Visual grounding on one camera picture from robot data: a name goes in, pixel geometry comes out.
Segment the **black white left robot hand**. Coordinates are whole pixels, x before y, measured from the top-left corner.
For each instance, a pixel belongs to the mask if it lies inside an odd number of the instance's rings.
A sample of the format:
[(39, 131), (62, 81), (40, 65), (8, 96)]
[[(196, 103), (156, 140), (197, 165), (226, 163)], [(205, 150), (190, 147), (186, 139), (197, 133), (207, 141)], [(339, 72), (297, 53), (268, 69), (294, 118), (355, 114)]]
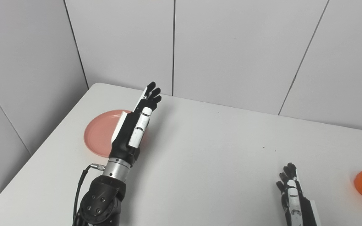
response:
[(110, 159), (119, 159), (133, 166), (140, 155), (140, 144), (150, 117), (162, 100), (161, 89), (153, 81), (139, 97), (133, 111), (122, 112), (112, 135)]

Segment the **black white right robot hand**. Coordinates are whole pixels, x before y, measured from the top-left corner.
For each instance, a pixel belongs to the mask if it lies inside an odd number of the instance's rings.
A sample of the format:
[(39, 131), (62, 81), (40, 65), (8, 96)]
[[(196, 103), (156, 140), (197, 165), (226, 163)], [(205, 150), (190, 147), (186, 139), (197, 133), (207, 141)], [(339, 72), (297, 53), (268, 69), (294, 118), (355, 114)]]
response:
[(297, 174), (297, 167), (288, 163), (276, 183), (281, 192), (281, 203), (288, 226), (320, 226), (320, 217), (314, 200), (307, 199)]

